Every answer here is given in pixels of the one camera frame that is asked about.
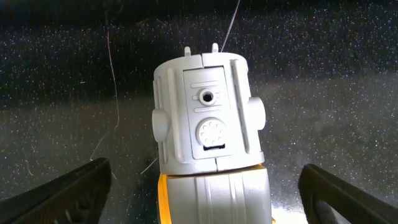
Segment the rectangular slot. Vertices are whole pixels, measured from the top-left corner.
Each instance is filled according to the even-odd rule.
[[[212,149],[225,149],[225,144],[223,144],[222,146],[211,146],[211,147],[203,146],[204,151],[208,151],[208,150],[212,150]]]

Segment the dark background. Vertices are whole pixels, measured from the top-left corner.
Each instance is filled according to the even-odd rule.
[[[153,71],[224,41],[232,1],[0,2],[0,199],[93,158],[114,178],[101,223],[155,223]],[[314,163],[398,206],[396,1],[241,1],[224,51],[244,56],[278,223],[305,223]],[[119,103],[118,120],[113,77]]]

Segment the dark table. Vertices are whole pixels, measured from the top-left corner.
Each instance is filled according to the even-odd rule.
[[[0,3],[0,200],[107,157],[101,223],[156,223],[159,166],[141,175],[157,157],[153,71],[184,46],[221,46],[235,2],[69,2]],[[266,107],[259,135],[278,223],[305,223],[297,181],[308,163],[398,207],[397,11],[241,3],[224,51],[247,58]]]

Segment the round hole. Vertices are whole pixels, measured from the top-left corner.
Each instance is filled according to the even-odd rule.
[[[213,100],[213,94],[210,92],[206,92],[203,94],[203,100],[207,103],[211,102]]]

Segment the hole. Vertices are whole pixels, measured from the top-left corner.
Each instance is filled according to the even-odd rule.
[[[203,94],[203,100],[207,103],[211,102],[213,100],[213,94],[210,92],[206,92]]]
[[[203,146],[204,151],[212,150],[212,149],[225,149],[225,144],[223,144],[222,146],[211,146],[211,147]]]

